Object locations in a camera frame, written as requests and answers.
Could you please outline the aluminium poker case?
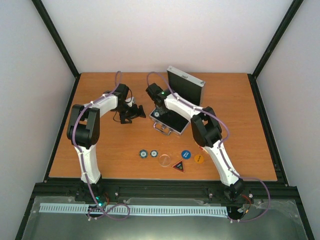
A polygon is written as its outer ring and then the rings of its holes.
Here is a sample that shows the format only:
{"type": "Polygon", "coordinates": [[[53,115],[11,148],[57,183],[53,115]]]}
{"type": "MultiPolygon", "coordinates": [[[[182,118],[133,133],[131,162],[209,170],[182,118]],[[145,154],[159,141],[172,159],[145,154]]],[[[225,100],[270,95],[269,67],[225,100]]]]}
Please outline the aluminium poker case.
{"type": "Polygon", "coordinates": [[[193,110],[203,102],[206,82],[173,66],[167,68],[168,85],[164,103],[169,109],[168,115],[160,115],[156,107],[149,115],[154,121],[153,128],[164,135],[181,135],[190,123],[193,110]]]}

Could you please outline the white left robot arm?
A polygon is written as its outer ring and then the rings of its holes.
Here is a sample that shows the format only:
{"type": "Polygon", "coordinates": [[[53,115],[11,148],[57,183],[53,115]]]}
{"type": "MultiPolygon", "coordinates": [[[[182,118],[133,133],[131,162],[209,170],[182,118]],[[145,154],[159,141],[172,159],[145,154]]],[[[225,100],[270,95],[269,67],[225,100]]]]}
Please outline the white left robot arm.
{"type": "Polygon", "coordinates": [[[130,88],[120,83],[114,91],[105,91],[94,101],[73,105],[66,131],[67,138],[78,155],[80,179],[90,184],[86,195],[95,202],[101,200],[104,195],[104,188],[96,184],[101,178],[96,144],[100,137],[101,117],[108,112],[119,114],[119,122],[123,125],[131,124],[135,118],[146,117],[143,106],[135,103],[130,88]]]}

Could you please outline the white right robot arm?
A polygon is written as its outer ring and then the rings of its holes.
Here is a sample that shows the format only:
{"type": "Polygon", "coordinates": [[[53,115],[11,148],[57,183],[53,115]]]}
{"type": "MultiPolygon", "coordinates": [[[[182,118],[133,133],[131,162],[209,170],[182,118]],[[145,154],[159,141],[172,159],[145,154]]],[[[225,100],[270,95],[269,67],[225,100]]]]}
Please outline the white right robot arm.
{"type": "Polygon", "coordinates": [[[220,181],[225,185],[224,194],[235,198],[244,189],[244,181],[226,152],[223,144],[222,128],[211,107],[197,106],[176,92],[163,90],[156,83],[148,85],[147,94],[155,104],[154,117],[171,124],[191,124],[194,141],[211,157],[218,170],[220,181]]]}

